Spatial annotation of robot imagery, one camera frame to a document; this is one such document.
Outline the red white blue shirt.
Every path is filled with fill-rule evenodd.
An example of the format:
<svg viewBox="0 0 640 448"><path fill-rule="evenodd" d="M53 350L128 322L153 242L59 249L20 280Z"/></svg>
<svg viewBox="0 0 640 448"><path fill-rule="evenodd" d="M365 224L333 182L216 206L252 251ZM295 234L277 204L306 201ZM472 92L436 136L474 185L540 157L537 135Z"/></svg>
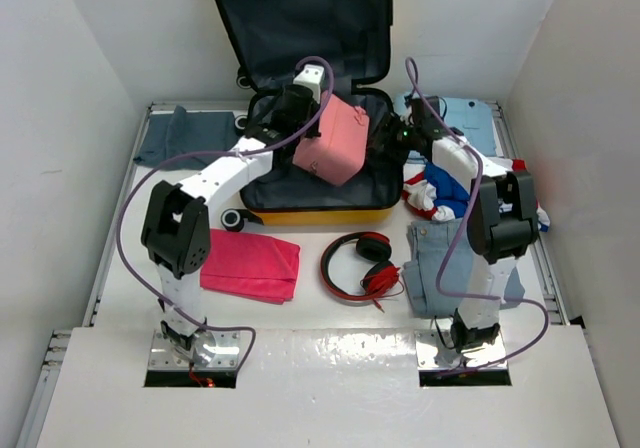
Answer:
<svg viewBox="0 0 640 448"><path fill-rule="evenodd" d="M439 223L461 219L470 199L453 177L430 163L404 166L401 197L411 213Z"/></svg>

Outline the pink cosmetic case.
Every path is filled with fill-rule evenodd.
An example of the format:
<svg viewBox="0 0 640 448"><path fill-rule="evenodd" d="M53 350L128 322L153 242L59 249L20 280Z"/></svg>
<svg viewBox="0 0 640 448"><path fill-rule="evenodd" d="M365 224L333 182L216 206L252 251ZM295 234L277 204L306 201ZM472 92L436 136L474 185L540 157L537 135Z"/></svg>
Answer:
<svg viewBox="0 0 640 448"><path fill-rule="evenodd" d="M292 163L333 186L342 186L364 165L369 116L336 95L324 92L321 100L328 104L319 119L319 136L303 138Z"/></svg>

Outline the light blue denim jeans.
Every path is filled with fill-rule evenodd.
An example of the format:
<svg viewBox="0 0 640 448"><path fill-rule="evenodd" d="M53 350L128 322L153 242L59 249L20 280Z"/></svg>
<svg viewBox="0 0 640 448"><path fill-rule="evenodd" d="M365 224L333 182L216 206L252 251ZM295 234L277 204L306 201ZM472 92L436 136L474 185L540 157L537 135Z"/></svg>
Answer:
<svg viewBox="0 0 640 448"><path fill-rule="evenodd" d="M462 301L436 289L436 275L458 231L460 219L444 223L414 221L408 227L411 259L403 265L403 281L413 314L418 318L450 317ZM458 242L442 277L446 291L465 291L471 276L473 251L466 236Z"/></svg>

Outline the dark grey-blue garment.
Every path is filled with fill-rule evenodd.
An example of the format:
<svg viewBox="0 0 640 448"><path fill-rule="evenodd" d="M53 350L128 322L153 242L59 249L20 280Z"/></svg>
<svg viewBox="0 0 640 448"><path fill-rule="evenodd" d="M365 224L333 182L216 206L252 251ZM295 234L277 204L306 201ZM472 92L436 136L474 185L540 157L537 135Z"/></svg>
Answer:
<svg viewBox="0 0 640 448"><path fill-rule="evenodd" d="M134 162L154 168L190 152L228 151L239 138L231 111L191 112L178 105L172 113L150 116Z"/></svg>

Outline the red and black headphones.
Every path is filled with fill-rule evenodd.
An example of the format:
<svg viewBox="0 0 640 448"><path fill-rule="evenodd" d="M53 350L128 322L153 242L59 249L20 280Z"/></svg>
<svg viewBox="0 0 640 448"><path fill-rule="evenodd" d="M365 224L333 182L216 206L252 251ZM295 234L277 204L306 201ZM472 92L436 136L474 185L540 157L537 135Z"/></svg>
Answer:
<svg viewBox="0 0 640 448"><path fill-rule="evenodd" d="M349 306L375 306L404 292L389 238L360 231L333 240L319 260L319 276L329 296Z"/></svg>

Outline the pink towel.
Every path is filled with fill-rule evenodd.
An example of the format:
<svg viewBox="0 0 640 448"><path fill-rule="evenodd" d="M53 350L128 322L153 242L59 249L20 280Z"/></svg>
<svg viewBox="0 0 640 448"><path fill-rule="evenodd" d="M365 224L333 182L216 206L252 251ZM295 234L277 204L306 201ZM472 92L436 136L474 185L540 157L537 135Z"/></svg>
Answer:
<svg viewBox="0 0 640 448"><path fill-rule="evenodd" d="M272 304L293 299L300 246L271 236L210 231L211 252L200 273L208 291Z"/></svg>

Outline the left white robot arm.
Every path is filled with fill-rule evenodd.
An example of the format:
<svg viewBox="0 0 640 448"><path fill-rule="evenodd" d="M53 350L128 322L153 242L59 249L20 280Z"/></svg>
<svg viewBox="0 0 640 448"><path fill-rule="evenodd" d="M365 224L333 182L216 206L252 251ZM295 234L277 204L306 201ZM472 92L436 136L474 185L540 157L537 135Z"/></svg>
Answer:
<svg viewBox="0 0 640 448"><path fill-rule="evenodd" d="M162 334L190 363L208 361L213 334L224 331L208 327L200 306L200 273L211 251L210 211L269 173L275 153L315 127L327 102L320 81L295 81L248 122L225 154L176 184L153 187L141 243L161 282Z"/></svg>

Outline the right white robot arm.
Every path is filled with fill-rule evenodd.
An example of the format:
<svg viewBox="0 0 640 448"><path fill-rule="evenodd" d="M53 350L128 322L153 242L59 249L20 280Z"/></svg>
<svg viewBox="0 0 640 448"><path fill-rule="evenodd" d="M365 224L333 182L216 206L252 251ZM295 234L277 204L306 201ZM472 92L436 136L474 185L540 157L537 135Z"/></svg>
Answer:
<svg viewBox="0 0 640 448"><path fill-rule="evenodd" d="M457 300L449 329L451 349L463 353L495 342L499 310L509 278L539 234L538 202L532 176L481 154L462 133L446 125L426 99L412 98L411 120L383 116L372 147L407 156L415 151L450 175L469 201L435 275L436 291ZM448 288L444 276L460 240L472 250L466 288Z"/></svg>

